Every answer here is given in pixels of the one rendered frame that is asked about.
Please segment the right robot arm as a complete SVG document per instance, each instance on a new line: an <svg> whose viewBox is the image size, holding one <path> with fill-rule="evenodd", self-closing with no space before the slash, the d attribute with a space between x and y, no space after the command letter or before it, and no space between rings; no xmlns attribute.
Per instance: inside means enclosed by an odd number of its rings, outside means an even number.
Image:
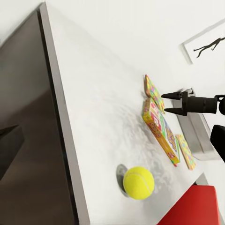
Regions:
<svg viewBox="0 0 225 225"><path fill-rule="evenodd" d="M165 108L165 112L174 113L176 115L187 116L191 113L217 113L217 105L219 103L220 112L225 115L225 95L216 95L215 97L196 97L193 88L184 92L178 91L161 95L161 98L169 98L180 100L182 98L182 108Z"/></svg>

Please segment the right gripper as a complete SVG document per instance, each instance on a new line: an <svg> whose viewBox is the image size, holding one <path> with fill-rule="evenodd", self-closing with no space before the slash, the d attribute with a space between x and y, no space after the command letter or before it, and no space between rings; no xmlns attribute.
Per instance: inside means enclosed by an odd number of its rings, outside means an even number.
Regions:
<svg viewBox="0 0 225 225"><path fill-rule="evenodd" d="M182 98L182 108L165 108L165 112L187 116L188 112L204 113L205 111L205 97L189 97L187 91L178 91L168 94L165 93L161 95L161 98L169 98L173 100L180 100L180 98Z"/></svg>

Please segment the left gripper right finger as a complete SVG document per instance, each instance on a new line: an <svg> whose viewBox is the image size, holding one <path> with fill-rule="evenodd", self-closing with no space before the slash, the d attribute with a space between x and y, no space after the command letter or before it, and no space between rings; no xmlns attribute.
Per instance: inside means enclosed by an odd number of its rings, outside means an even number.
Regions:
<svg viewBox="0 0 225 225"><path fill-rule="evenodd" d="M210 142L225 162L225 127L221 125L214 125L211 136Z"/></svg>

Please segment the jigsaw puzzle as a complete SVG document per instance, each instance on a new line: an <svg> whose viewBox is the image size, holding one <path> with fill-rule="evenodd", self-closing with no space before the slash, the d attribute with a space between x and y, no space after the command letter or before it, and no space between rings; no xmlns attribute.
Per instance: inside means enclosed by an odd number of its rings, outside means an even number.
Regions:
<svg viewBox="0 0 225 225"><path fill-rule="evenodd" d="M162 114L165 115L164 100L161 98L160 93L158 92L158 90L153 85L153 83L151 82L151 80L147 75L145 75L145 82L146 82L146 93L149 95L149 97L151 97L155 101L157 107L162 112Z"/></svg>
<svg viewBox="0 0 225 225"><path fill-rule="evenodd" d="M195 169L195 167L196 167L196 164L195 164L195 160L193 159L193 156L192 156L192 154L190 152L188 144L187 144L187 142L185 140L184 135L177 135L177 139L178 139L179 144L180 144L180 146L181 146L181 148L183 150L183 153L184 153L184 156L185 156L185 158L187 160L187 164L189 166L189 169L190 169L190 171L193 171Z"/></svg>

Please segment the board game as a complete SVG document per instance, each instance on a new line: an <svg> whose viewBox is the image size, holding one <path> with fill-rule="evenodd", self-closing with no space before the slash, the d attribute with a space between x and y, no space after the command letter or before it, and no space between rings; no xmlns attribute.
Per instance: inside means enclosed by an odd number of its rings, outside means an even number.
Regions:
<svg viewBox="0 0 225 225"><path fill-rule="evenodd" d="M145 100L142 118L165 150L171 162L177 167L177 164L180 163L179 141L151 97Z"/></svg>

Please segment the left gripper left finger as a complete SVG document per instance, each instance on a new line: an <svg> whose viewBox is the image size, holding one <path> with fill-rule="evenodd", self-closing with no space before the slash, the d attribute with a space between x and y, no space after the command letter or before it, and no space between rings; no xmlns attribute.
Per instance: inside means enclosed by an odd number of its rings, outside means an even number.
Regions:
<svg viewBox="0 0 225 225"><path fill-rule="evenodd" d="M0 180L24 143L20 125L0 129Z"/></svg>

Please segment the tennis ball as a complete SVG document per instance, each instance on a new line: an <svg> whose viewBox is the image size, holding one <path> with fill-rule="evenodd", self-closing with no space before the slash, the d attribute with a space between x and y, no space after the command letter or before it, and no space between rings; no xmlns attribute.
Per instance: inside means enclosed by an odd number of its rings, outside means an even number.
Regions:
<svg viewBox="0 0 225 225"><path fill-rule="evenodd" d="M123 178L123 187L128 196L136 200L148 198L154 190L154 179L148 169L135 166Z"/></svg>

